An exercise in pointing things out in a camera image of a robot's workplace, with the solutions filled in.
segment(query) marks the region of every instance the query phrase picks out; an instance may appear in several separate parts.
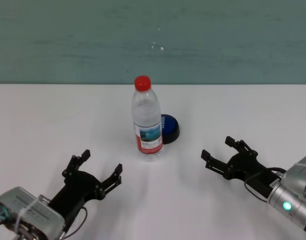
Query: bottle label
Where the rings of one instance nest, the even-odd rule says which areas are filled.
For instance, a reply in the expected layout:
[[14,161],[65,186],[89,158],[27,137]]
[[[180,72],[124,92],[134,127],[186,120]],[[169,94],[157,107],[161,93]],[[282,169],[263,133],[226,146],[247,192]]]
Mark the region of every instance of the bottle label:
[[138,150],[145,154],[154,154],[161,150],[162,122],[151,127],[135,126]]

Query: blue lid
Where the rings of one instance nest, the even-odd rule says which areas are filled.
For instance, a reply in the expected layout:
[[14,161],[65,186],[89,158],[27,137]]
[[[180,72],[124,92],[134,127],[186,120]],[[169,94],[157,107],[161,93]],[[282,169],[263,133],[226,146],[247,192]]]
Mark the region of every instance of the blue lid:
[[162,114],[162,136],[163,144],[170,144],[179,136],[178,122],[171,115]]

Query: clear plastic bottle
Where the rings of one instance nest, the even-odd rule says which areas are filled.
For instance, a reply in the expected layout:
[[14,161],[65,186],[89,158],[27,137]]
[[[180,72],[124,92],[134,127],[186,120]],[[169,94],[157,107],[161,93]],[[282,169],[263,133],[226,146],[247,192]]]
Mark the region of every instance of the clear plastic bottle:
[[161,109],[148,76],[135,79],[132,116],[137,148],[144,154],[155,154],[163,147]]

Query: green wall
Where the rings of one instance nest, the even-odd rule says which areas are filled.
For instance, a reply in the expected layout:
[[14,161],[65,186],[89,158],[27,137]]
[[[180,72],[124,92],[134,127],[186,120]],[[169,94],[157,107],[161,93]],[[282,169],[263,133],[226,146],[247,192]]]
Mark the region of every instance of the green wall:
[[0,0],[0,83],[306,84],[306,0]]

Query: table surface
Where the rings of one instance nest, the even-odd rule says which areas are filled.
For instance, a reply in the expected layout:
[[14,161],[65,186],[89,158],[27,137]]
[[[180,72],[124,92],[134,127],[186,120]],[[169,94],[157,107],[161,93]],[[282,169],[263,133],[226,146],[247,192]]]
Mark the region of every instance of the table surface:
[[[131,85],[0,85],[0,194],[21,186],[52,198],[71,155],[99,180],[122,163],[123,183],[90,201],[71,240],[295,240],[306,233],[205,168],[202,149],[227,162],[226,136],[245,140],[267,167],[306,155],[306,85],[155,85],[181,134],[153,158],[137,152]],[[75,229],[83,213],[72,226]],[[0,239],[14,234],[0,227]]]

